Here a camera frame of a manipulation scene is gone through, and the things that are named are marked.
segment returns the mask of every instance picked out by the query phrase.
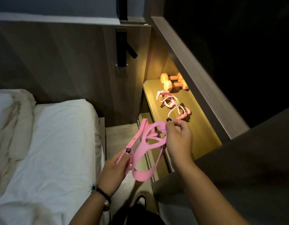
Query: floor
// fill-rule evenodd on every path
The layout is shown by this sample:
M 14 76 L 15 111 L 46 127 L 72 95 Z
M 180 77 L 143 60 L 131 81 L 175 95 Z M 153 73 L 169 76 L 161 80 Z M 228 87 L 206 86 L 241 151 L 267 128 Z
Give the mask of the floor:
M 111 158 L 119 150 L 123 149 L 137 133 L 137 123 L 106 128 L 106 157 Z M 139 171 L 148 170 L 146 159 L 142 157 L 136 165 Z M 151 187 L 151 180 L 145 182 L 135 181 L 131 171 L 123 180 L 120 188 L 112 197 L 110 205 L 113 224 L 123 224 L 128 208 L 132 206 L 139 195 L 144 195 L 147 199 L 147 210 L 157 213 L 157 207 Z

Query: pink strap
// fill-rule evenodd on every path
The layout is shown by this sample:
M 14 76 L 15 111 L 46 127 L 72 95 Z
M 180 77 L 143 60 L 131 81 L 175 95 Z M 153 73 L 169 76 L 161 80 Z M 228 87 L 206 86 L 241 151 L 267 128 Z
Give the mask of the pink strap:
M 155 132 L 155 127 L 157 127 L 157 126 L 159 126 L 160 130 Z M 142 135 L 141 143 L 140 143 L 139 147 L 136 149 L 135 154 L 133 154 L 133 151 L 131 150 L 130 159 L 127 162 L 127 165 L 125 167 L 125 176 L 127 175 L 128 171 L 129 171 L 130 164 L 132 164 L 132 175 L 135 178 L 135 180 L 146 181 L 153 176 L 153 174 L 156 170 L 156 166 L 159 162 L 159 159 L 161 158 L 161 155 L 164 153 L 165 148 L 166 148 L 166 135 L 164 138 L 159 138 L 158 135 L 160 133 L 166 133 L 165 123 L 163 121 L 158 121 L 152 125 L 149 125 L 148 120 L 146 118 L 144 118 L 142 120 L 139 131 L 136 133 L 136 135 L 133 137 L 133 139 L 126 146 L 126 148 L 132 148 L 132 146 L 135 144 L 137 139 Z M 157 140 L 158 142 L 149 145 L 149 144 L 147 144 L 147 141 L 149 139 L 154 139 L 154 140 Z M 151 150 L 153 148 L 158 148 L 158 147 L 161 147 L 161 151 L 160 151 L 160 154 L 159 154 L 158 159 L 157 159 L 156 163 L 154 164 L 154 166 L 149 171 L 141 172 L 141 171 L 136 170 L 135 166 L 139 162 L 141 157 L 144 156 L 148 150 Z M 121 156 L 117 160 L 116 164 L 119 163 L 119 161 L 122 158 L 122 156 L 124 155 L 124 153 L 125 153 L 125 151 L 123 152 L 123 154 L 121 154 Z
M 191 114 L 191 111 L 190 111 L 190 109 L 188 109 L 187 107 L 184 107 L 184 106 L 181 106 L 181 104 L 178 104 L 178 103 L 176 102 L 177 99 L 178 99 L 178 98 L 177 98 L 176 96 L 174 96 L 173 94 L 171 94 L 169 91 L 166 91 L 166 90 L 158 91 L 158 92 L 157 92 L 157 96 L 156 96 L 156 100 L 157 100 L 158 102 L 163 102 L 163 103 L 165 104 L 165 106 L 167 106 L 168 108 L 173 108 L 173 107 L 175 106 L 175 107 L 168 113 L 168 117 L 169 117 L 169 115 L 171 114 L 171 112 L 172 112 L 174 109 L 177 108 L 180 117 L 177 117 L 176 119 L 181 120 L 181 119 L 187 117 L 187 115 L 190 115 L 190 114 Z

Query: hand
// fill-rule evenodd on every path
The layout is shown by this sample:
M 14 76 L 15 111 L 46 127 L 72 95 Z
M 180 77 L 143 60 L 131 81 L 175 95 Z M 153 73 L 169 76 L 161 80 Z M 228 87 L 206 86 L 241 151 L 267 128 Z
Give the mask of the hand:
M 101 178 L 97 186 L 109 197 L 111 197 L 116 192 L 124 179 L 125 167 L 130 158 L 130 153 L 125 152 L 120 159 L 120 162 L 118 164 L 116 164 L 116 162 L 125 150 L 125 148 L 120 150 L 111 159 L 108 159 L 105 162 L 104 168 L 102 170 Z
M 187 122 L 173 119 L 166 123 L 166 128 L 166 147 L 174 165 L 179 167 L 188 161 L 192 162 L 192 135 Z

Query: power outlet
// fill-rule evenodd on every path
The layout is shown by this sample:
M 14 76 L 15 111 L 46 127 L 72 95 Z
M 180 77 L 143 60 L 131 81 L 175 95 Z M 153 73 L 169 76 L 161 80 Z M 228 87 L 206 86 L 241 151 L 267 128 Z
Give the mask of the power outlet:
M 115 65 L 115 74 L 117 76 L 126 76 L 126 68 L 127 67 L 118 67 Z

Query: orange dumbbell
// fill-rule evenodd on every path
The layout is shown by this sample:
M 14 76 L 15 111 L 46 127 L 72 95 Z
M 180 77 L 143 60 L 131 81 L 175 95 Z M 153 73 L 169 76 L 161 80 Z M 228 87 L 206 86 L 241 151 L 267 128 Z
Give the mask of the orange dumbbell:
M 164 84 L 165 81 L 167 80 L 178 80 L 178 82 L 181 82 L 183 80 L 183 77 L 180 73 L 176 76 L 169 76 L 167 73 L 162 73 L 160 76 L 160 81 L 162 84 Z
M 182 80 L 180 83 L 172 83 L 170 80 L 164 82 L 164 90 L 171 91 L 174 87 L 182 87 L 183 90 L 189 89 L 185 80 Z

